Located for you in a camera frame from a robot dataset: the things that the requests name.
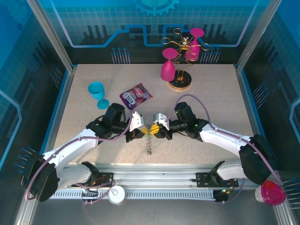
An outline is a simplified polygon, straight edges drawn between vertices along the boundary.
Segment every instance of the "purple snack bag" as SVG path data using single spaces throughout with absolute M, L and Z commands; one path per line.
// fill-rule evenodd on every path
M 152 98 L 152 95 L 149 94 L 142 83 L 140 83 L 132 89 L 120 94 L 120 98 L 127 106 L 127 108 L 132 110 L 142 102 L 146 101 L 149 98 Z

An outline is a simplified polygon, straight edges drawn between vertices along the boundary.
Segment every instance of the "wooden base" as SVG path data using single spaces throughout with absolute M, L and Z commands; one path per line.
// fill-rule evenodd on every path
M 169 82 L 169 85 L 171 88 L 173 88 L 175 91 L 186 91 L 192 82 L 191 75 L 182 70 L 176 70 L 175 72 L 175 78 L 171 82 Z

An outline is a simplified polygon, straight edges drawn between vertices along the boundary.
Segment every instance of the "spring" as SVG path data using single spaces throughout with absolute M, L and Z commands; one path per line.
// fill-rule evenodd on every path
M 152 148 L 151 148 L 151 134 L 150 134 L 150 126 L 147 126 L 148 134 L 146 134 L 147 138 L 147 153 L 148 155 L 152 155 Z

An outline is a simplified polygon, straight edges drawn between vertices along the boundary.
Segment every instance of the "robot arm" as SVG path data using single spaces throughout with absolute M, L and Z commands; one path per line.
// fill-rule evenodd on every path
M 218 163 L 210 172 L 212 180 L 219 183 L 223 180 L 235 178 L 248 178 L 256 184 L 263 184 L 270 175 L 270 170 L 257 155 L 257 153 L 242 139 L 255 145 L 265 156 L 273 169 L 277 168 L 278 159 L 268 145 L 264 137 L 254 135 L 253 137 L 242 136 L 225 131 L 213 125 L 213 129 L 207 120 L 197 119 L 190 106 L 186 102 L 180 102 L 175 107 L 177 120 L 167 121 L 167 117 L 161 113 L 154 115 L 154 125 L 151 134 L 156 138 L 167 138 L 171 140 L 173 133 L 186 132 L 192 138 L 201 142 L 217 145 L 225 150 L 232 152 L 240 159 L 233 162 L 222 161 Z M 219 131 L 239 137 L 234 138 Z
M 76 183 L 92 186 L 99 178 L 99 171 L 92 164 L 83 162 L 80 165 L 70 168 L 65 167 L 76 157 L 101 143 L 101 141 L 97 139 L 85 139 L 84 137 L 109 139 L 112 134 L 119 135 L 122 133 L 129 122 L 120 121 L 124 113 L 125 108 L 122 105 L 113 103 L 108 107 L 101 121 L 98 119 L 92 121 L 80 134 L 63 144 L 66 145 L 69 143 L 67 147 L 56 154 L 55 157 L 42 168 L 30 188 L 30 193 L 35 196 L 37 200 L 43 202 L 50 198 L 57 189 L 62 187 Z M 134 112 L 131 123 L 129 124 L 129 130 L 125 133 L 126 142 L 136 138 L 142 138 L 144 134 L 138 128 L 143 125 L 143 117 L 139 113 Z M 28 187 L 37 169 L 62 146 L 46 152 L 43 155 L 36 152 L 30 155 L 26 162 L 21 182 L 25 188 Z

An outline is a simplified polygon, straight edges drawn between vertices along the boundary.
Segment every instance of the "speckled countertop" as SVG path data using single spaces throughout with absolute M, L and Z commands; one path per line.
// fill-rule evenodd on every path
M 134 110 L 143 115 L 145 124 L 153 124 L 153 115 L 170 114 L 175 101 L 184 93 L 194 94 L 207 107 L 212 122 L 223 129 L 252 135 L 249 118 L 233 65 L 193 65 L 187 68 L 192 76 L 191 87 L 182 93 L 173 91 L 160 78 L 160 64 L 82 64 L 78 65 L 58 131 L 55 147 L 79 134 L 96 117 L 105 113 L 97 108 L 97 101 L 88 86 L 100 81 L 105 87 L 105 98 L 122 105 L 119 95 L 143 83 L 153 98 Z M 200 104 L 185 97 L 198 118 L 207 119 Z M 74 162 L 91 163 L 155 163 L 155 164 L 216 164 L 221 160 L 237 159 L 232 153 L 209 143 L 173 135 L 173 140 L 152 137 L 152 155 L 147 154 L 146 137 L 125 142 L 102 143 L 81 155 Z

